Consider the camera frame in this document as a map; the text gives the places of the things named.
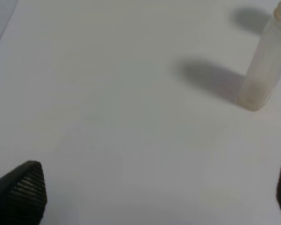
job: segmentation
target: translucent container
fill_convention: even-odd
[[[263,107],[281,77],[281,2],[265,27],[237,102],[249,110]]]

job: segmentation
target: cylindrical container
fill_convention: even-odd
[[[237,102],[252,111],[269,100],[281,77],[281,2],[265,27]]]

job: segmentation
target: clear plastic tube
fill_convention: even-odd
[[[281,2],[265,27],[247,76],[241,87],[238,103],[252,111],[269,100],[281,77]]]

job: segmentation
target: white table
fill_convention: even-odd
[[[277,2],[20,1],[0,177],[42,163],[43,225],[281,225],[281,82],[258,112],[231,101]]]

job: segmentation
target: plastic vial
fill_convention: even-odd
[[[241,87],[238,103],[252,111],[269,100],[281,77],[281,2],[265,27],[248,73]]]

